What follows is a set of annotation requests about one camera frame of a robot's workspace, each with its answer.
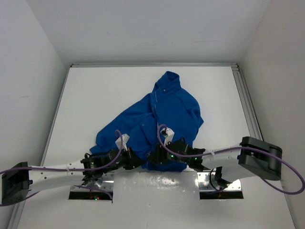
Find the blue zip-up jacket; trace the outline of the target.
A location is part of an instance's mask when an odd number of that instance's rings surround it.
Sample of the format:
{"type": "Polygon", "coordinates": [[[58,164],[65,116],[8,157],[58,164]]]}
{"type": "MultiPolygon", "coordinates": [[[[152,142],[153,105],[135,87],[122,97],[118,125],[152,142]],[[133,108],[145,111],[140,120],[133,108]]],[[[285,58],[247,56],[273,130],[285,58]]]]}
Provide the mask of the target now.
{"type": "Polygon", "coordinates": [[[170,161],[164,165],[154,165],[148,156],[156,150],[159,125],[166,125],[174,131],[176,141],[184,137],[190,146],[203,124],[197,100],[181,87],[178,74],[166,71],[155,83],[151,93],[121,112],[97,133],[92,154],[115,149],[115,130],[127,134],[127,145],[145,161],[143,169],[150,171],[181,172],[186,164],[170,161]]]}

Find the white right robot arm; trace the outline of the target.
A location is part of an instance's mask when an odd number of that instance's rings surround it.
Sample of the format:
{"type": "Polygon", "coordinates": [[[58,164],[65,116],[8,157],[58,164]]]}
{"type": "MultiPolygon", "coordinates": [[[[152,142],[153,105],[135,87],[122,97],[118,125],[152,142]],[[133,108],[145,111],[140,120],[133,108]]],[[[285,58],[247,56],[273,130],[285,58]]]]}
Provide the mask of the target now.
{"type": "Polygon", "coordinates": [[[169,143],[166,147],[157,144],[156,150],[149,154],[148,162],[160,171],[182,171],[189,167],[197,172],[215,171],[213,180],[225,187],[234,181],[258,176],[265,180],[281,179],[282,149],[253,137],[243,137],[240,144],[226,151],[206,152],[205,149],[192,148],[184,138],[169,143]]]}

